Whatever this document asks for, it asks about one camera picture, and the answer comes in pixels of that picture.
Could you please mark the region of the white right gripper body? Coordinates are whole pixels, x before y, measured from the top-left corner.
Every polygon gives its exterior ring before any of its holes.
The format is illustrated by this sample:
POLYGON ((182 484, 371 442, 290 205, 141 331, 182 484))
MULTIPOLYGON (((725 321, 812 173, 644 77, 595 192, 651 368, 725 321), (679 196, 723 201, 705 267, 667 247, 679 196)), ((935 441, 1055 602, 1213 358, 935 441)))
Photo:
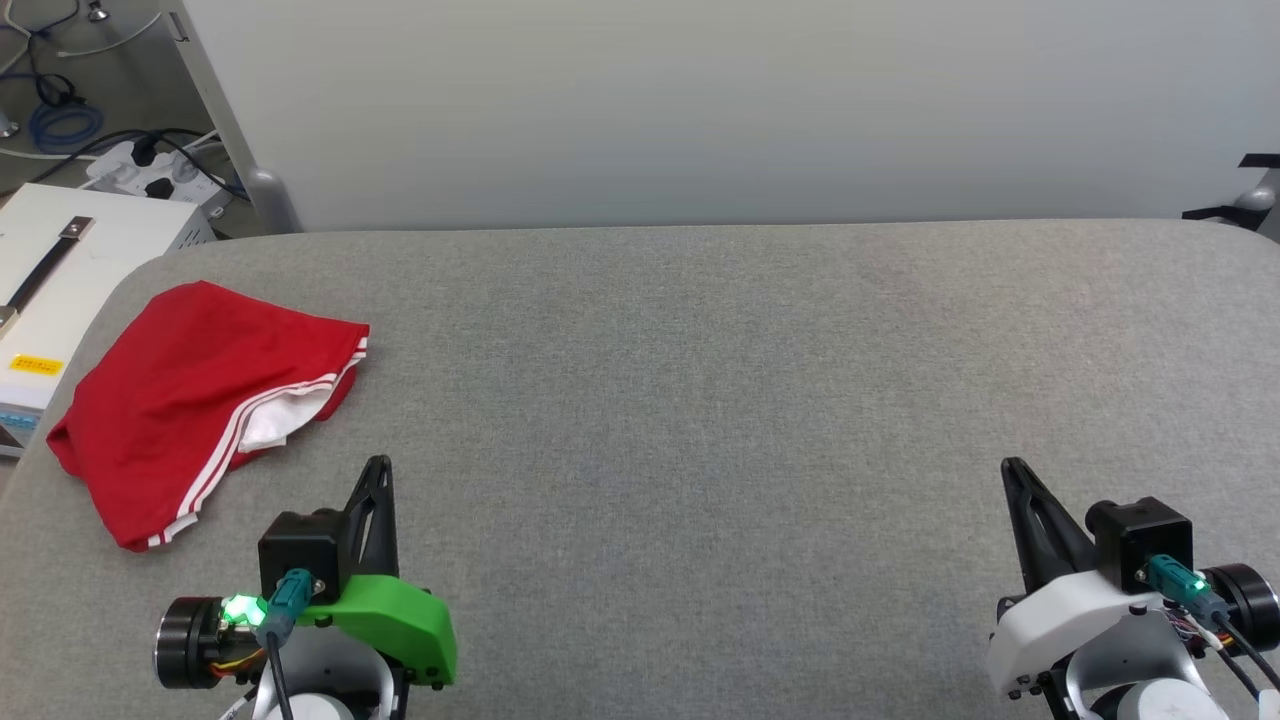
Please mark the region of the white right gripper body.
POLYGON ((1166 660, 1157 596, 1128 594, 1097 571, 1060 577, 1000 616, 986 671, 1006 696, 1027 692, 1062 659, 1080 689, 1146 679, 1166 660))

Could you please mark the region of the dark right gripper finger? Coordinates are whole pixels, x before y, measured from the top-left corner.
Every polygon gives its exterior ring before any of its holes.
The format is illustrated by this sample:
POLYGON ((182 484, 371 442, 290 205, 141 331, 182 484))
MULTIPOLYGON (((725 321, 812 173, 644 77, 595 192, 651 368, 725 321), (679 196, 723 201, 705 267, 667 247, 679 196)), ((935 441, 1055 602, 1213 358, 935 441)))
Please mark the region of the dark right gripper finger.
POLYGON ((1096 569, 1096 548, 1093 541, 1059 500, 1056 506, 1057 512, 1055 514, 1055 519, 1057 521, 1057 532, 1055 541, 1060 565, 1059 570, 1055 573, 1055 579, 1096 569))
POLYGON ((1002 460, 1002 484, 1024 589, 1036 592, 1056 578, 1057 500, 1021 457, 1002 460))

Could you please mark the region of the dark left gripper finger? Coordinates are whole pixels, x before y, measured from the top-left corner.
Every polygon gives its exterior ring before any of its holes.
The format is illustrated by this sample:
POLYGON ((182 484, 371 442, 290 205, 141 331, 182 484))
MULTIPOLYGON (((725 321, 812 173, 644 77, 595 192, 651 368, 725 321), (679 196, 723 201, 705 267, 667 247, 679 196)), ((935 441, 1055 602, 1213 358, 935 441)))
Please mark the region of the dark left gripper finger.
POLYGON ((399 552, 396 524, 394 474, 388 456, 370 457, 364 479, 364 573, 398 577, 399 552))
POLYGON ((364 574, 364 515, 365 515, 365 500, 366 500, 366 480, 364 479, 365 468, 360 473, 358 479, 351 492, 348 502, 346 505, 346 515, 348 519, 348 532, 346 546, 349 551, 351 561, 353 564, 353 574, 364 574))

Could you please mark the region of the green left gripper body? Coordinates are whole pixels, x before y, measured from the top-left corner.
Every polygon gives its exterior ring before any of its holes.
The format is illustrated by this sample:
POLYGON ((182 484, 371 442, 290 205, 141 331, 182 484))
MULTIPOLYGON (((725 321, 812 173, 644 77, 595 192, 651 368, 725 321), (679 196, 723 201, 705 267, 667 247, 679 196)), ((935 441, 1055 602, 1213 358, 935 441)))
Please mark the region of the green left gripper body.
POLYGON ((397 577, 352 575, 332 603, 314 601, 297 621, 321 621, 413 671, 415 685, 456 682, 458 646, 451 611, 439 597, 397 577))

